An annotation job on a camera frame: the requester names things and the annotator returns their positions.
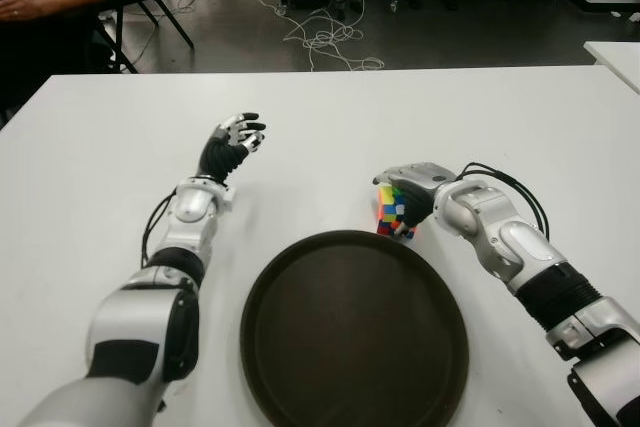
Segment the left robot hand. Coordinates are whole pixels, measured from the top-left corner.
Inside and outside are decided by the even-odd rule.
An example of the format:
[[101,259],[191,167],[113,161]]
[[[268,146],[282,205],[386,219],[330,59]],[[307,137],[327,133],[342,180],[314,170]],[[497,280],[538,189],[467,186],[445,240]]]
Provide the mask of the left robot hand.
[[220,123],[201,152],[197,175],[224,183],[228,175],[261,146],[265,129],[259,115],[252,112],[232,115]]

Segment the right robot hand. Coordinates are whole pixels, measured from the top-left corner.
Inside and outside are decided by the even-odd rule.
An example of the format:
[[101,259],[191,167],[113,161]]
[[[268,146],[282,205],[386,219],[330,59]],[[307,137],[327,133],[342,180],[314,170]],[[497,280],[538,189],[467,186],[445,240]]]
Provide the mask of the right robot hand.
[[390,185],[400,191],[405,199],[403,221],[393,231],[394,237],[405,236],[434,212],[438,189],[454,182],[457,175],[445,167],[431,162],[391,167],[376,175],[374,185]]

